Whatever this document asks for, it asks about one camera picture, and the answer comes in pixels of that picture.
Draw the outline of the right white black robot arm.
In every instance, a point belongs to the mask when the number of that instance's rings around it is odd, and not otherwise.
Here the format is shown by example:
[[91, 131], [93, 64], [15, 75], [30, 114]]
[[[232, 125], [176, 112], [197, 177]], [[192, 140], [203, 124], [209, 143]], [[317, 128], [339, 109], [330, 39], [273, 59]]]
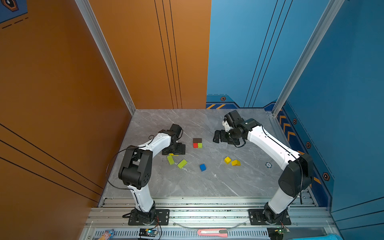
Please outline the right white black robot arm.
[[283, 170], [278, 180], [279, 188], [265, 204], [261, 219], [267, 225], [280, 224], [288, 208], [314, 177], [314, 163], [309, 154], [300, 154], [273, 137], [262, 124], [254, 119], [244, 120], [237, 111], [225, 115], [220, 130], [221, 141], [241, 148], [249, 141], [265, 153]]

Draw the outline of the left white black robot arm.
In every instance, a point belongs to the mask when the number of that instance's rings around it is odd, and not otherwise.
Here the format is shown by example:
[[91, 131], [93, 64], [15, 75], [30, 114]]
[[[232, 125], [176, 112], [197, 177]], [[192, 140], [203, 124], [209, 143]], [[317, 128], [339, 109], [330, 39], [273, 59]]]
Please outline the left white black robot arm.
[[156, 213], [156, 203], [150, 194], [148, 184], [152, 175], [153, 157], [159, 153], [162, 155], [186, 153], [186, 145], [179, 142], [183, 132], [181, 126], [172, 124], [169, 130], [159, 131], [148, 142], [139, 146], [130, 145], [120, 151], [124, 156], [118, 178], [125, 187], [117, 187], [110, 181], [107, 183], [115, 189], [128, 190], [132, 193], [135, 207], [130, 213], [122, 216], [128, 219], [129, 225], [159, 225], [160, 218], [169, 215], [169, 213]]

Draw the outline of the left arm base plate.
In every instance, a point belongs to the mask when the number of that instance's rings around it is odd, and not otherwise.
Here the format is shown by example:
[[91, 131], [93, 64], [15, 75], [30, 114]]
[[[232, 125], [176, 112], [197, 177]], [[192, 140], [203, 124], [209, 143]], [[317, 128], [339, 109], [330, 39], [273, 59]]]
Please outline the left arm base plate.
[[161, 226], [167, 226], [170, 220], [169, 209], [156, 209], [154, 213], [141, 213], [134, 209], [131, 211], [128, 225], [129, 226], [154, 226], [159, 223]]

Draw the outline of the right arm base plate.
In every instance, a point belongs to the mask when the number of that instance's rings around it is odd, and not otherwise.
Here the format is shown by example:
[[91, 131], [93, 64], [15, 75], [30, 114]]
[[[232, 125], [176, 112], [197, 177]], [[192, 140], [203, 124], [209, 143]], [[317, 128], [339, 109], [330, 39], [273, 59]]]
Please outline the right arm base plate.
[[264, 209], [249, 209], [249, 219], [251, 225], [285, 225], [292, 224], [288, 210], [280, 214], [275, 214], [273, 211]]

